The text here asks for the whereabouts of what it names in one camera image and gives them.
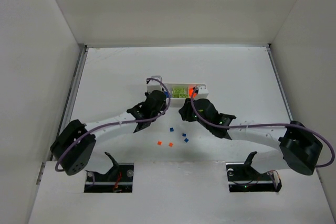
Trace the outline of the small green lego brick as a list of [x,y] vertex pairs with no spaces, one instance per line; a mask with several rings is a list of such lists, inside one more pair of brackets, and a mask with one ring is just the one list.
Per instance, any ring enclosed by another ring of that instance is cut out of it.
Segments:
[[186,98],[189,98],[189,95],[185,94],[185,93],[173,93],[172,98],[175,98],[175,99],[186,99]]

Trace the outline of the large green lego brick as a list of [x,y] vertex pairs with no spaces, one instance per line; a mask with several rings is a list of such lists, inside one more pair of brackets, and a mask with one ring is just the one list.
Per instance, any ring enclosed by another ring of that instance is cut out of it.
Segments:
[[185,88],[183,86],[172,86],[173,94],[185,94]]

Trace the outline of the orange round lego piece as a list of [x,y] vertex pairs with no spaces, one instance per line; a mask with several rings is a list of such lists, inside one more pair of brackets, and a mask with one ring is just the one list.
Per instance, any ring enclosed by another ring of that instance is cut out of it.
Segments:
[[197,92],[195,91],[195,86],[189,86],[188,94],[190,97],[194,97],[197,95]]

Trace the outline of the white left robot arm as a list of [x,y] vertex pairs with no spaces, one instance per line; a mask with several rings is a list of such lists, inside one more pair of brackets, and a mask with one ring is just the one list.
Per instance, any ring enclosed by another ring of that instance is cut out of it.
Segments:
[[118,116],[86,124],[71,121],[50,148],[57,160],[55,170],[68,176],[82,170],[107,173],[113,167],[111,160],[106,154],[99,154],[95,145],[149,127],[166,110],[166,100],[164,92],[154,90],[145,101]]

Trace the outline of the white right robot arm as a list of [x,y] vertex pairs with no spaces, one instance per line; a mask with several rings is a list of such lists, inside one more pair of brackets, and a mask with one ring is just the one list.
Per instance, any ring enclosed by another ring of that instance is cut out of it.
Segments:
[[281,127],[252,127],[248,121],[232,125],[236,117],[219,113],[208,99],[187,98],[179,114],[183,121],[198,122],[217,138],[249,141],[271,147],[268,152],[253,151],[245,160],[246,166],[251,166],[259,173],[290,168],[310,176],[322,151],[322,143],[296,121]]

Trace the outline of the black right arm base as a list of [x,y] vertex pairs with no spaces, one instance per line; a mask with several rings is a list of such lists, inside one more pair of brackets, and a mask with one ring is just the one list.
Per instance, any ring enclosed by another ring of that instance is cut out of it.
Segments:
[[257,152],[251,152],[245,161],[226,163],[226,174],[230,193],[275,192],[282,189],[282,181],[276,170],[259,173],[252,168]]

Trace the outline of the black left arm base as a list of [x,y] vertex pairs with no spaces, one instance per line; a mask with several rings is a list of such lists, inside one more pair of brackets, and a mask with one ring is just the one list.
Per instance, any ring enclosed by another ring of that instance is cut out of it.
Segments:
[[111,166],[105,173],[87,172],[84,193],[132,193],[134,163],[118,163],[108,152]]

